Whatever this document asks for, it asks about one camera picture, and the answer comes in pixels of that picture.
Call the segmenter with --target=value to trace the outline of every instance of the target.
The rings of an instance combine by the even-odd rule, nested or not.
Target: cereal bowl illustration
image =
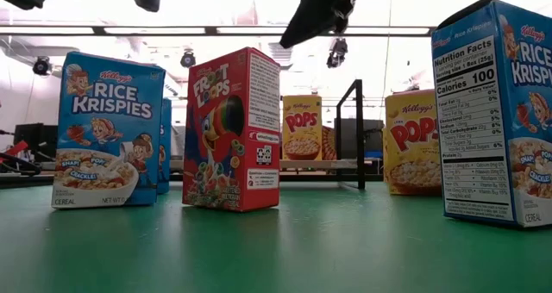
[[[404,161],[391,169],[389,177],[392,185],[399,188],[402,193],[435,193],[441,189],[441,163],[430,159]]]
[[[58,150],[54,184],[72,193],[81,206],[123,205],[138,177],[138,171],[122,157],[85,149]]]
[[[291,160],[313,160],[320,153],[321,146],[315,137],[292,137],[284,145],[284,153]]]
[[[510,140],[514,190],[527,199],[545,199],[552,206],[552,143],[536,138]]]

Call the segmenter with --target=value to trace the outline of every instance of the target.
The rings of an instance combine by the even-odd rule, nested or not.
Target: white wall
[[[0,129],[14,132],[17,124],[58,122],[60,79],[35,76],[28,65],[6,57],[0,51]],[[0,151],[13,136],[0,135]]]

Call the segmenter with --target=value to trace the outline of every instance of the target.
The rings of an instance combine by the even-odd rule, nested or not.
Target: security camera
[[[191,66],[196,64],[196,57],[193,55],[192,51],[185,51],[184,55],[182,56],[182,59],[180,60],[180,64],[184,68],[190,68]]]
[[[48,56],[39,56],[33,65],[33,72],[41,77],[49,77],[52,74],[52,64]]]

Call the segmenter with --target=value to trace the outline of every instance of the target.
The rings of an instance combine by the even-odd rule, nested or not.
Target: yellow cereal box
[[[435,92],[386,98],[385,175],[391,194],[441,195]]]
[[[321,115],[320,96],[284,96],[283,159],[322,159]]]

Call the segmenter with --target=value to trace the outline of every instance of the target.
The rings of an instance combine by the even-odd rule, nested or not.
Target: blue cereal box
[[[155,203],[164,79],[154,65],[67,54],[54,208]]]
[[[165,194],[169,191],[169,177],[171,174],[171,113],[171,101],[165,98],[163,99],[161,111],[157,194]]]
[[[432,47],[445,215],[552,223],[552,20],[480,0]]]

